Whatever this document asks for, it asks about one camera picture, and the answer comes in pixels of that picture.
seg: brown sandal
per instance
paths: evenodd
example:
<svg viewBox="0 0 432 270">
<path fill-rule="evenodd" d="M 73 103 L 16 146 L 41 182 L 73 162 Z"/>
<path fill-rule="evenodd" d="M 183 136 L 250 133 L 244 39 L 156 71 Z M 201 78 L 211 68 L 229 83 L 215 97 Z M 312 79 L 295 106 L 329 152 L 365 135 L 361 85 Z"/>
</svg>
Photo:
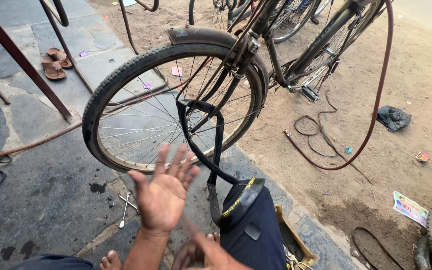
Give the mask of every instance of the brown sandal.
<svg viewBox="0 0 432 270">
<path fill-rule="evenodd" d="M 58 81 L 66 78 L 66 73 L 61 69 L 62 66 L 59 61 L 45 57 L 41 59 L 41 65 L 43 65 L 44 74 L 48 79 Z"/>
<path fill-rule="evenodd" d="M 49 48 L 46 53 L 52 57 L 54 60 L 59 61 L 61 66 L 65 69 L 70 69 L 73 67 L 73 64 L 69 61 L 68 56 L 62 49 L 58 48 Z"/>
</svg>

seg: mudguard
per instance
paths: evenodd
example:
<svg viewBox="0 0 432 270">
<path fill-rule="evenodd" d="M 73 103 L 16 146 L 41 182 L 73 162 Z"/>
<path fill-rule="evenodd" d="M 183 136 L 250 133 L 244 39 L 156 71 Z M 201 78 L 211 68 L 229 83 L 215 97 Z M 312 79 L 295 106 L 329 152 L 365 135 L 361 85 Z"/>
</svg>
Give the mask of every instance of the mudguard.
<svg viewBox="0 0 432 270">
<path fill-rule="evenodd" d="M 212 27 L 198 25 L 179 25 L 164 29 L 172 45 L 187 44 L 187 43 L 206 43 L 222 46 L 231 49 L 238 40 L 238 37 Z M 258 70 L 258 75 L 261 80 L 262 88 L 262 106 L 266 102 L 268 95 L 268 71 L 263 58 L 256 54 L 252 59 L 254 66 Z"/>
</svg>

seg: dirt ground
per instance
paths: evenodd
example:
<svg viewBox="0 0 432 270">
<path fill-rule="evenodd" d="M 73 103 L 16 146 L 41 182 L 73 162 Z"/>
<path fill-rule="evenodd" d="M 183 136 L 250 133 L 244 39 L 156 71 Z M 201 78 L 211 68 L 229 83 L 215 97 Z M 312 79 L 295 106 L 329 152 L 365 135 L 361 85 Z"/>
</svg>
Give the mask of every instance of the dirt ground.
<svg viewBox="0 0 432 270">
<path fill-rule="evenodd" d="M 111 5 L 112 1 L 88 0 L 99 15 L 108 16 L 108 25 L 130 47 L 120 7 Z M 168 43 L 165 27 L 187 24 L 188 1 L 163 1 L 155 13 L 143 11 L 139 5 L 127 7 L 127 11 L 136 47 L 145 51 L 145 46 Z M 307 23 L 290 40 L 277 45 L 281 62 L 296 58 L 310 43 L 323 28 L 327 12 L 328 9 L 320 15 L 319 25 Z M 331 110 L 325 98 L 329 91 L 329 99 L 338 110 L 327 113 L 327 120 L 321 116 L 321 123 L 326 133 L 336 138 L 333 143 L 339 151 L 343 152 L 346 146 L 353 148 L 351 154 L 345 154 L 347 158 L 357 151 L 368 131 L 375 102 L 386 47 L 386 13 L 343 54 L 338 69 L 322 86 L 319 101 L 311 103 L 301 94 L 270 89 L 265 108 L 237 146 L 295 203 L 337 236 L 351 236 L 355 226 L 365 226 L 381 238 L 406 269 L 412 269 L 413 244 L 424 229 L 419 230 L 415 222 L 393 210 L 393 191 L 426 209 L 432 205 L 432 30 L 407 17 L 401 18 L 397 10 L 394 22 L 393 48 L 380 107 L 404 108 L 412 114 L 412 122 L 393 133 L 376 122 L 369 143 L 354 161 L 374 184 L 351 166 L 336 171 L 312 166 L 285 138 L 283 130 L 288 129 L 296 143 L 319 164 L 331 167 L 330 163 L 344 163 L 340 157 L 317 155 L 309 148 L 307 138 L 294 127 L 295 120 L 303 115 L 316 119 L 318 112 Z M 260 52 L 270 69 L 267 50 Z M 300 123 L 306 130 L 311 129 L 310 125 Z M 312 137 L 311 145 L 320 152 L 333 154 L 321 136 Z M 419 163 L 414 158 L 419 151 L 428 153 L 431 161 Z M 350 242 L 351 254 L 357 254 Z M 363 248 L 368 253 L 382 252 L 374 243 L 367 245 L 374 247 Z M 363 257 L 359 259 L 366 264 Z M 384 266 L 381 269 L 398 269 L 384 259 L 378 262 Z"/>
</svg>

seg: bicycle rear wheel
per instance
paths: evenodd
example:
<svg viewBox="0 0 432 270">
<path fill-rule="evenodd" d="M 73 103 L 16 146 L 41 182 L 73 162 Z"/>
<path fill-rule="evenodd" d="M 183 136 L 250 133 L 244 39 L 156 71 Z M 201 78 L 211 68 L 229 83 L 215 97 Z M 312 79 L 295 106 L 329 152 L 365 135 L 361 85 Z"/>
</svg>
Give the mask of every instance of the bicycle rear wheel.
<svg viewBox="0 0 432 270">
<path fill-rule="evenodd" d="M 327 72 L 332 63 L 319 66 L 344 52 L 368 27 L 383 3 L 383 0 L 365 0 L 358 21 L 355 21 L 357 16 L 351 9 L 336 12 L 313 42 L 299 56 L 299 65 L 293 75 L 308 72 L 309 74 L 293 81 L 290 92 L 294 93 L 303 87 L 309 86 L 319 76 Z M 353 30 L 343 47 L 350 31 L 350 25 L 353 23 L 355 23 Z"/>
<path fill-rule="evenodd" d="M 195 99 L 229 51 L 226 47 L 201 43 L 165 45 L 141 53 L 118 67 L 99 84 L 84 111 L 82 132 L 91 154 L 106 166 L 122 172 L 153 171 L 158 148 L 163 142 L 169 143 L 168 156 L 173 158 L 179 146 L 187 144 L 176 108 L 179 90 L 175 88 L 193 76 L 202 64 L 204 67 L 178 98 Z M 166 87 L 153 92 L 152 88 L 165 84 L 158 73 L 167 76 Z M 262 86 L 255 67 L 249 66 L 244 75 L 221 109 L 225 118 L 223 151 L 243 136 L 261 109 Z M 233 79 L 226 68 L 216 78 L 221 78 L 220 87 L 208 94 L 217 85 L 213 80 L 202 95 L 202 100 L 213 105 L 219 104 Z M 128 97 L 137 99 L 124 104 L 119 102 Z M 189 125 L 196 124 L 204 116 L 206 113 L 193 111 L 187 116 Z M 215 130 L 215 120 L 210 120 L 192 136 L 193 142 L 208 157 L 214 152 Z"/>
<path fill-rule="evenodd" d="M 189 24 L 226 30 L 228 28 L 228 7 L 226 0 L 190 0 Z"/>
<path fill-rule="evenodd" d="M 285 7 L 276 18 L 272 30 L 274 31 L 274 43 L 288 40 L 303 28 L 315 12 L 317 0 L 293 0 Z M 284 1 L 280 1 L 274 11 L 275 14 L 281 9 Z"/>
</svg>

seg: toe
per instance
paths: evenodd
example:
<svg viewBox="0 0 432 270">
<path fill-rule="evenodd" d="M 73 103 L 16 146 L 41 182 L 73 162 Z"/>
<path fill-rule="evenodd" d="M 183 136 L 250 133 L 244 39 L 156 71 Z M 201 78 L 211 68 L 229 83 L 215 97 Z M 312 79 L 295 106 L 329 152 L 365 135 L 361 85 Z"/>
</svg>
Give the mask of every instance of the toe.
<svg viewBox="0 0 432 270">
<path fill-rule="evenodd" d="M 111 270 L 121 269 L 120 257 L 116 251 L 110 250 L 107 253 L 107 259 L 111 263 Z"/>
<path fill-rule="evenodd" d="M 214 233 L 214 240 L 219 244 L 221 243 L 221 236 L 219 235 L 219 233 L 215 232 Z"/>
<path fill-rule="evenodd" d="M 101 259 L 101 263 L 103 264 L 103 267 L 105 270 L 107 270 L 111 267 L 111 263 L 110 263 L 110 261 L 108 261 L 108 258 L 106 258 L 106 257 L 103 257 Z"/>
</svg>

